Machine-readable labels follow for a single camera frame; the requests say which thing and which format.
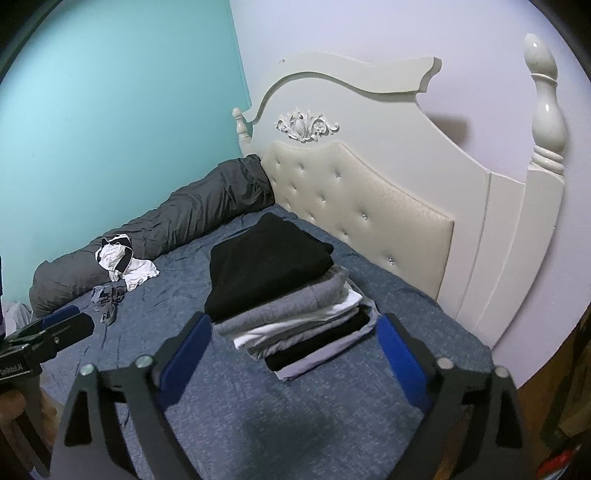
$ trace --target gray body pillow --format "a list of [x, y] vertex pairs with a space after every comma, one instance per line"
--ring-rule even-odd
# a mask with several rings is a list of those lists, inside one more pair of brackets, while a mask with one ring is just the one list
[[120, 228], [95, 238], [86, 247], [43, 262], [29, 290], [37, 318], [107, 283], [109, 273], [95, 260], [100, 239], [127, 233], [134, 257], [154, 260], [224, 222], [275, 203], [273, 190], [256, 155], [220, 163], [201, 180], [173, 192], [168, 200]]

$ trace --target tufted upholstered headboard panel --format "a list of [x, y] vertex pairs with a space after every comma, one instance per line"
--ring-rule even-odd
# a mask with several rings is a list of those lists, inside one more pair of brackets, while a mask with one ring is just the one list
[[387, 182], [340, 142], [273, 142], [262, 159], [275, 201], [437, 298], [453, 221]]

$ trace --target bedpost finial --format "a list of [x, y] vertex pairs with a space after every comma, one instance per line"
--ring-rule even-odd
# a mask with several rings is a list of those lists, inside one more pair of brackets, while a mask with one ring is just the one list
[[234, 117], [234, 120], [236, 120], [236, 133], [238, 134], [240, 150], [242, 151], [242, 154], [246, 156], [250, 153], [249, 144], [251, 142], [251, 136], [248, 134], [248, 128], [246, 128], [242, 111], [239, 108], [235, 108], [232, 110], [232, 116]]
[[527, 34], [524, 58], [534, 79], [538, 98], [531, 125], [536, 165], [562, 175], [564, 167], [560, 155], [566, 144], [566, 127], [556, 99], [558, 68], [550, 49], [536, 35]]
[[234, 117], [234, 120], [236, 120], [236, 133], [238, 134], [238, 137], [240, 138], [244, 135], [248, 136], [248, 129], [246, 128], [242, 111], [239, 108], [235, 108], [232, 110], [232, 116]]
[[544, 75], [554, 81], [558, 80], [554, 55], [537, 35], [528, 33], [525, 36], [523, 55], [532, 75]]

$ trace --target blue gripper pad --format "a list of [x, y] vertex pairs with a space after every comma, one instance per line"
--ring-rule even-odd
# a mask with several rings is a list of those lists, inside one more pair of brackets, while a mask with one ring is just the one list
[[160, 347], [155, 355], [156, 366], [152, 369], [152, 379], [159, 389], [157, 401], [162, 411], [181, 399], [211, 338], [212, 323], [209, 316], [197, 312], [181, 333], [167, 339]]
[[417, 359], [385, 315], [379, 317], [377, 331], [382, 350], [408, 402], [423, 413], [428, 412], [433, 403], [427, 395], [427, 376]]
[[60, 309], [56, 312], [50, 313], [49, 315], [44, 316], [41, 319], [41, 328], [49, 328], [56, 323], [63, 322], [74, 315], [78, 315], [80, 313], [80, 309], [75, 305], [70, 305], [69, 307]]

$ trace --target blue bedsheet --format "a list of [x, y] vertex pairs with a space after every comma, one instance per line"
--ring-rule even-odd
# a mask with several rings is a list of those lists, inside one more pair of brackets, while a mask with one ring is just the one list
[[[81, 365], [127, 366], [176, 335], [195, 311], [203, 309], [211, 288], [211, 248], [243, 232], [265, 212], [332, 243], [335, 263], [348, 268], [378, 309], [395, 313], [436, 356], [448, 356], [464, 368], [492, 368], [488, 347], [426, 295], [274, 205], [236, 218], [158, 258], [154, 263], [160, 275], [126, 294], [113, 325], [106, 328], [97, 322], [92, 337], [44, 365], [49, 378], [46, 390], [65, 403]], [[97, 317], [90, 293], [73, 304]], [[181, 401], [166, 416], [204, 480], [383, 480], [422, 418], [405, 401], [375, 335], [283, 383], [264, 362], [236, 351], [215, 333]], [[153, 478], [131, 421], [123, 423], [138, 475]]]

